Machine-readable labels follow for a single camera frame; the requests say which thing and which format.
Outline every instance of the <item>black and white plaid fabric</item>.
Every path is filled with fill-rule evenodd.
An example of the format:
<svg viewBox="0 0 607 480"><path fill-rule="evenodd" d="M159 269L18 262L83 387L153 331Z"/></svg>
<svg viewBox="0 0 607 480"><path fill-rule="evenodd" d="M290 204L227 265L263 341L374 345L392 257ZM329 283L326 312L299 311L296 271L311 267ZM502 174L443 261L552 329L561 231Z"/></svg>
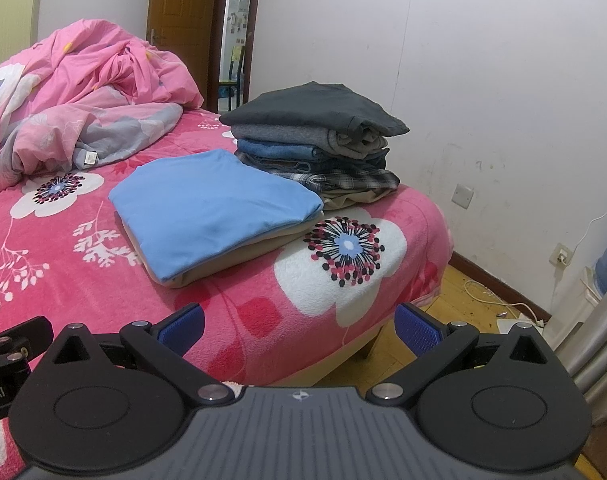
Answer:
<svg viewBox="0 0 607 480"><path fill-rule="evenodd" d="M235 155L244 164L256 167L245 153L237 151ZM392 171L379 170L373 166L367 168L366 165L354 171L332 170L327 173L292 173L271 168L258 169L299 182L299 184L303 184L315 193L331 189L345 189L346 191L355 189L397 189L399 186L399 179Z"/></svg>

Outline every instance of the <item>gray ribbed panel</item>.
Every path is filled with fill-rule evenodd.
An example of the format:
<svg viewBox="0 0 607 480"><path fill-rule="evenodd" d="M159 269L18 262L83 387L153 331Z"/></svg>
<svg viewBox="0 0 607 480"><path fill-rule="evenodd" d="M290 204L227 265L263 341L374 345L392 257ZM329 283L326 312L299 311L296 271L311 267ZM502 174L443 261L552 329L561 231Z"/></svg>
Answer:
<svg viewBox="0 0 607 480"><path fill-rule="evenodd" d="M301 400L298 392L248 388L231 406L197 412L181 439L155 460L100 480L583 478L570 466L522 477L484 472L432 446L403 410L373 406L354 388L312 388ZM36 469L20 476L64 478Z"/></svg>

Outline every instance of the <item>doorway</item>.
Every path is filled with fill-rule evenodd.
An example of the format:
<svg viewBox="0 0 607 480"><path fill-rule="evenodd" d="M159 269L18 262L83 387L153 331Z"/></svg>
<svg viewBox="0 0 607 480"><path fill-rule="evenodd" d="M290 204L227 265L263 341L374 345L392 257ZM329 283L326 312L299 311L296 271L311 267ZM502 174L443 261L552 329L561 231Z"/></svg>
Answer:
<svg viewBox="0 0 607 480"><path fill-rule="evenodd" d="M230 102L234 108L237 99L248 100L256 3L150 0L147 40L181 58L207 110L220 113L228 110Z"/></svg>

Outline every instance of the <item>door frame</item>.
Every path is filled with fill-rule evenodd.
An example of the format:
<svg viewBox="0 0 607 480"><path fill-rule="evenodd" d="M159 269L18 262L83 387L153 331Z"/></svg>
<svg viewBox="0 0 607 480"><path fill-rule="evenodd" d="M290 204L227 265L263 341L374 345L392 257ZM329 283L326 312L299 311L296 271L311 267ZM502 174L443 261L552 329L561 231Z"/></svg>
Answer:
<svg viewBox="0 0 607 480"><path fill-rule="evenodd" d="M212 27L210 29L210 55L208 56L208 88L206 102L203 107L211 112L219 108L219 73L221 72L221 35L225 16L226 0L214 0ZM248 9L248 29L246 32L246 53L243 62L243 100L248 102L250 93L250 70L252 67L252 51L254 47L254 26L256 25L256 8L258 0L250 0Z"/></svg>

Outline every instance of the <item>bed leg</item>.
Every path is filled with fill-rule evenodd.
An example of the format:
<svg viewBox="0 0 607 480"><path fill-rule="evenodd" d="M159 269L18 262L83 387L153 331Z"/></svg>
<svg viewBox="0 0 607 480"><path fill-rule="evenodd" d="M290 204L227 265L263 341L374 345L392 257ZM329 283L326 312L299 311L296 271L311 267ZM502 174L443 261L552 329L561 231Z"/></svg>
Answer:
<svg viewBox="0 0 607 480"><path fill-rule="evenodd" d="M383 329L383 327L381 327L379 329L379 332L377 332L377 335L375 337L373 337L372 339L370 339L368 341L368 343L366 343L364 346L361 347L360 350L357 351L357 355L361 359L368 359L368 357L370 356L371 352L373 351L373 348L375 347L375 344L376 344L377 340L379 339L379 335L381 335L381 330L382 329Z"/></svg>

